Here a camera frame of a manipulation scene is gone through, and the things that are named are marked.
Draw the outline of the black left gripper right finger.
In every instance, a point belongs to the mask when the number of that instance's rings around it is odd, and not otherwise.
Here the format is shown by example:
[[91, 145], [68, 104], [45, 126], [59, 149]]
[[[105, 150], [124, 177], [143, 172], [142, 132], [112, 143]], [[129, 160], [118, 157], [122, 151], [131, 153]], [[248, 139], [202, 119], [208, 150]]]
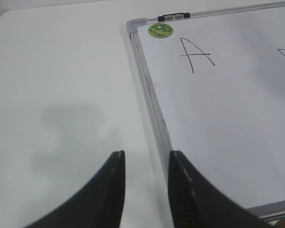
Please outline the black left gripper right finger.
[[216, 189], [181, 151], [171, 151], [168, 197], [176, 228], [269, 228]]

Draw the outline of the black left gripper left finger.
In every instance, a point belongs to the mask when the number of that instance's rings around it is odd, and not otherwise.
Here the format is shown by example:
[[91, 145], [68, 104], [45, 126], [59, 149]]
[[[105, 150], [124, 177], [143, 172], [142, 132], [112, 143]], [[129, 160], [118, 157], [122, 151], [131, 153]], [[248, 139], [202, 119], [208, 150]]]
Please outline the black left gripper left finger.
[[125, 153], [117, 151], [74, 196], [30, 228], [118, 228], [125, 199]]

